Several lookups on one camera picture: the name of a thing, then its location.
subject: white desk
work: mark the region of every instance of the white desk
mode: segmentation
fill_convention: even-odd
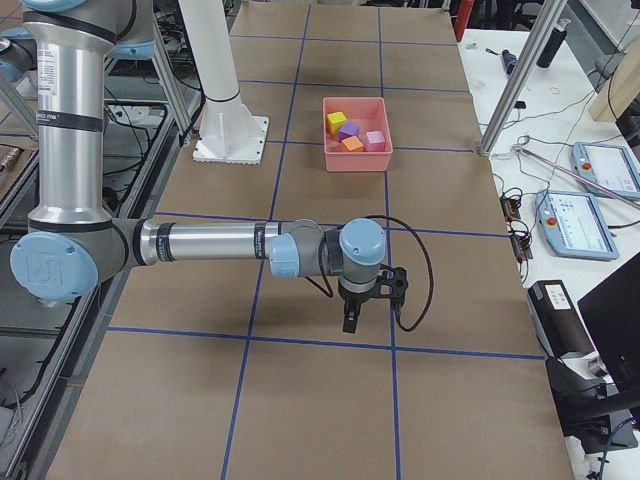
[[[459,44],[469,89],[473,95],[478,121],[483,130],[483,124],[489,122],[507,83],[501,58],[487,53],[485,49],[490,48],[496,52],[508,49],[510,52],[520,55],[527,35],[526,32],[467,30]],[[534,67],[519,97],[527,105],[526,109],[522,110],[521,117],[562,110],[592,91],[591,83],[565,43],[548,69]],[[518,159],[513,153],[510,153],[511,145],[516,143],[518,137],[522,135],[530,135],[549,142],[572,144],[577,141],[601,141],[620,133],[615,124],[597,123],[591,119],[587,109],[594,98],[595,95],[588,97],[585,101],[563,113],[518,122],[502,132],[491,152],[490,161],[493,172],[504,179],[505,189],[520,187],[525,193],[531,193],[546,187],[545,182],[521,173]],[[585,105],[587,107],[584,115],[576,124]],[[517,112],[514,111],[509,118],[515,120],[517,117]],[[575,129],[569,137],[574,124],[576,124]],[[608,143],[626,145],[622,137]],[[531,141],[527,148],[551,160],[557,157],[559,165],[571,168],[570,148],[568,147]],[[550,167],[524,155],[521,158],[522,169],[525,172],[543,179],[551,177],[552,169]],[[496,187],[500,191],[502,185],[499,179],[496,179]],[[553,175],[551,189],[584,191],[576,180],[561,172],[556,172]],[[609,225],[626,224],[640,218],[639,211],[619,201],[598,198],[598,203]],[[533,227],[535,195],[526,195],[523,198],[520,213],[523,221],[530,228]],[[528,288],[538,280],[561,279],[573,301],[577,302],[595,285],[640,251],[639,231],[640,225],[616,230],[615,243],[620,251],[620,258],[612,262],[600,262],[557,257],[541,235],[542,232],[538,226],[533,232],[531,246],[533,260],[529,262],[529,274],[524,287]],[[597,457],[597,454],[589,455],[589,462],[594,470],[599,464]],[[607,465],[605,470],[607,480],[637,480],[638,472],[640,472],[640,449],[612,452],[608,455],[608,459],[611,463]]]

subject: plastic bin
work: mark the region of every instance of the plastic bin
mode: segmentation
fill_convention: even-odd
[[[360,137],[365,132],[380,130],[386,145],[381,152],[346,153],[340,149],[337,138],[327,131],[327,114],[344,112],[350,122],[360,126]],[[322,126],[324,156],[329,172],[384,172],[393,153],[387,110],[380,97],[326,97],[322,100]]]

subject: toy block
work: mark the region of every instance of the toy block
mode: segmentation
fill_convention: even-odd
[[[338,133],[345,123],[347,123],[347,117],[342,112],[334,112],[327,115],[327,126],[332,136]]]
[[[381,131],[375,130],[364,135],[364,149],[366,152],[383,152],[387,142]]]
[[[364,152],[364,145],[358,137],[348,137],[340,142],[343,152]]]
[[[360,127],[353,122],[346,122],[338,132],[338,141],[341,142],[345,138],[359,137]]]

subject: purple block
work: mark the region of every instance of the purple block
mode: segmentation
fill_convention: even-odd
[[[338,132],[338,141],[342,142],[345,138],[360,136],[360,127],[355,123],[346,122]]]
[[[383,152],[386,146],[387,141],[384,139],[384,134],[378,130],[367,132],[364,136],[365,152]]]

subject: printed label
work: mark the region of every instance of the printed label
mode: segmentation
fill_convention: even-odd
[[[53,50],[38,50],[38,95],[57,95],[58,59]]]
[[[551,305],[556,310],[571,310],[571,305],[560,285],[545,285]]]

